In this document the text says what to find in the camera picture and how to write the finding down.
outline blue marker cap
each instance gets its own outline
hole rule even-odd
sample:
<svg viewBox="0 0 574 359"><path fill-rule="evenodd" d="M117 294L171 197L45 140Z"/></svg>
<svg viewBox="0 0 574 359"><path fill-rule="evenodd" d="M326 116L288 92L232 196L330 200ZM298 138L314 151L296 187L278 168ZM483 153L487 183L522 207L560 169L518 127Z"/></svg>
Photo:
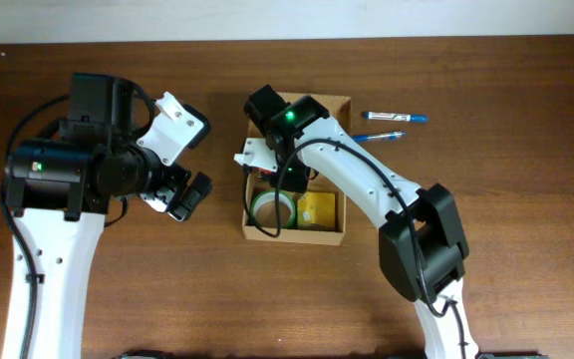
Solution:
<svg viewBox="0 0 574 359"><path fill-rule="evenodd" d="M425 115L411 115L411 120L410 122L415 122L415 123L425 123L429 120L429 118Z"/></svg>

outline pen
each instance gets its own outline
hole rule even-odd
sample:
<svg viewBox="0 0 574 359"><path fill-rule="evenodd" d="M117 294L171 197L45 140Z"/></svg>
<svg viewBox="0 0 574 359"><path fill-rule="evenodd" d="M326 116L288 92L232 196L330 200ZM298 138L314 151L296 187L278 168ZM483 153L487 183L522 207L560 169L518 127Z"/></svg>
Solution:
<svg viewBox="0 0 574 359"><path fill-rule="evenodd" d="M428 120L426 115L374 113L369 111L363 112L363 117L367 120L387 120L413 123L425 123Z"/></svg>
<svg viewBox="0 0 574 359"><path fill-rule="evenodd" d="M404 131L391 131L381 134L355 135L351 136L351 138L357 143L371 142L371 141L396 141L406 134L407 133Z"/></svg>

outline open box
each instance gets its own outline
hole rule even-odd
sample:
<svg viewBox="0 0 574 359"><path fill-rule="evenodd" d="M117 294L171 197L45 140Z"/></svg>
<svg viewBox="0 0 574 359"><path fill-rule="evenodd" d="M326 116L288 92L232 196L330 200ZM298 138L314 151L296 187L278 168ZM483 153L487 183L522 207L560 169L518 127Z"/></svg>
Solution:
<svg viewBox="0 0 574 359"><path fill-rule="evenodd" d="M294 103L307 94L278 93L286 102ZM351 134L351 98L346 96L332 95L311 95L316 101L321 103L329 113L338 120L347 134ZM256 129L250 121L247 129L247 138L262 138L260 131ZM259 193L273 189L269 183L258 178L258 170L254 170L247 180L247 203L252 203L252 199ZM311 179L307 186L307 191L331 192L336 195L336 230L306 230L282 228L278 238L272 238L263 234L249 222L245 211L243 212L242 228L246 239L267 240L291 243L327 244L340 245L346 232L346 206L347 196L341 192L330 180L322 174L315 179Z"/></svg>

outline brown tabletop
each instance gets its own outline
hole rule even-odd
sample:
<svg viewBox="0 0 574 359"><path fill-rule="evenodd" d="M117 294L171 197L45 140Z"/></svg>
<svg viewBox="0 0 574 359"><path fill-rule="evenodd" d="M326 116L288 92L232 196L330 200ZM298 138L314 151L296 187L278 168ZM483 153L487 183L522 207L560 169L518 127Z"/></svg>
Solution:
<svg viewBox="0 0 574 359"><path fill-rule="evenodd" d="M13 127L66 94L75 71L122 76L200 109L212 132L180 162L214 183L187 223L133 200L104 232L84 358L143 347L215 356L422 351L414 307L381 274L377 230L354 204L340 247L243 239L242 172L232 157L247 130L242 105L267 83L351 96L354 134L407 131L365 147L401 176L455 195L471 250L464 304L479 346L574 358L574 36L1 45L0 179ZM42 114L22 138L66 109ZM366 124L364 110L430 120ZM0 352L11 268L0 211Z"/></svg>

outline yellow object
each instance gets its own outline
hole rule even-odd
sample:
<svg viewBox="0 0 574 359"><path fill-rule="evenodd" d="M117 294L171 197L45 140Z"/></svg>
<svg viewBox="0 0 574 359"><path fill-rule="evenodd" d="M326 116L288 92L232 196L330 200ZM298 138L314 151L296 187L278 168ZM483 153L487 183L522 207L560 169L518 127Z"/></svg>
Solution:
<svg viewBox="0 0 574 359"><path fill-rule="evenodd" d="M336 194L305 192L296 204L296 227L307 230L336 230Z"/></svg>

